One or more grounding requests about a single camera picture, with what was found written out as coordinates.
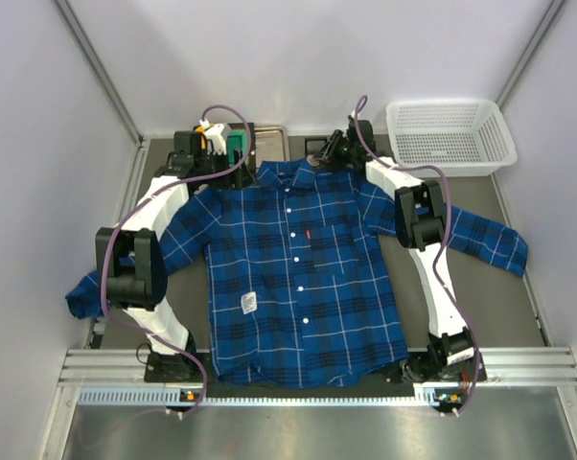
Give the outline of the round brooch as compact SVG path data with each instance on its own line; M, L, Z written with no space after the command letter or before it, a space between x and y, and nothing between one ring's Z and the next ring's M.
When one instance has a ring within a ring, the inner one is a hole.
M319 165L319 162L313 156L308 156L307 161L311 166L313 166L315 168L317 168Z

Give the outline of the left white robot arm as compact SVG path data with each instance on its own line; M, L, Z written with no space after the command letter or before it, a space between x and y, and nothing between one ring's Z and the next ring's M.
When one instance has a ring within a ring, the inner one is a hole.
M200 376L192 334L167 298L169 273L160 240L200 185L224 189L245 183L256 165L251 124L205 120L173 136L173 149L149 188L120 223L95 237L102 308L122 310L148 339L146 382L186 382Z

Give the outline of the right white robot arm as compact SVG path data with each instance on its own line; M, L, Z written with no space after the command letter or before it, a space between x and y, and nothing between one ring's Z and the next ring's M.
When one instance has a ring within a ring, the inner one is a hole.
M433 379L473 382L481 370L481 356L473 328L457 306L447 262L451 207L443 194L448 180L437 168L427 169L441 180L424 180L418 167L400 166L391 157L374 153L371 124L349 119L346 130L305 140L305 156L317 166L351 168L394 200L396 235L415 264L428 312L428 345L411 353L398 373L405 381Z

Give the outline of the blue plaid shirt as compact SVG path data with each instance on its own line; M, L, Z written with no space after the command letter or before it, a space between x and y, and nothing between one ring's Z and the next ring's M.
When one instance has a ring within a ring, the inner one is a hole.
M352 171L266 162L191 197L160 249L169 273L206 263L219 380L349 386L408 355L379 242L395 233L393 199Z

